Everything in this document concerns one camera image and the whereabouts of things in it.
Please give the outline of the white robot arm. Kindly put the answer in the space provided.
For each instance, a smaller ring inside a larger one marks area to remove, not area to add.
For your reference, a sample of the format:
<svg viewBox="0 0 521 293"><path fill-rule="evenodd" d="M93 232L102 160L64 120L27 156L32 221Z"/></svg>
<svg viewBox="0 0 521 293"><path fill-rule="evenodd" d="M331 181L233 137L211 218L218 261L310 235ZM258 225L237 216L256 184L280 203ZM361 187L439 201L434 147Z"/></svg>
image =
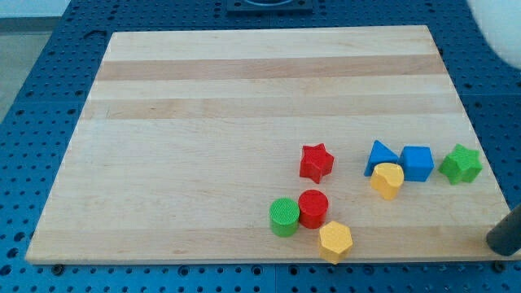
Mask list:
<svg viewBox="0 0 521 293"><path fill-rule="evenodd" d="M480 32L507 64L520 69L520 0L467 0Z"/></svg>

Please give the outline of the dark robot base mount plate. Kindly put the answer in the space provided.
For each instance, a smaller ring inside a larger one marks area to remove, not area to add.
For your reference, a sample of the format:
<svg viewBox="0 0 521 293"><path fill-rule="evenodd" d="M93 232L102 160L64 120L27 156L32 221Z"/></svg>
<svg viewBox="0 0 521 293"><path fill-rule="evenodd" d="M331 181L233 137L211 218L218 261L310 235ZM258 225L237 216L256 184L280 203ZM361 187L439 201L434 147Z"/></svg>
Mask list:
<svg viewBox="0 0 521 293"><path fill-rule="evenodd" d="M229 13L311 12L312 0L225 0Z"/></svg>

